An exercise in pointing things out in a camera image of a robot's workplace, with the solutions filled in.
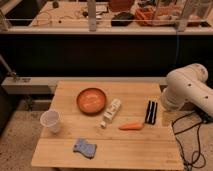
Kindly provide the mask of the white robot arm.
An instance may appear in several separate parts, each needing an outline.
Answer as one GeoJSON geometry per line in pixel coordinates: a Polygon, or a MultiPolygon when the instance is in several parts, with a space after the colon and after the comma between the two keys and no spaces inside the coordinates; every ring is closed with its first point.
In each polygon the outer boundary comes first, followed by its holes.
{"type": "Polygon", "coordinates": [[[213,89],[205,84],[207,79],[208,71],[199,63],[169,72],[166,76],[167,87],[161,94],[163,107],[179,110],[188,101],[213,117],[213,89]]]}

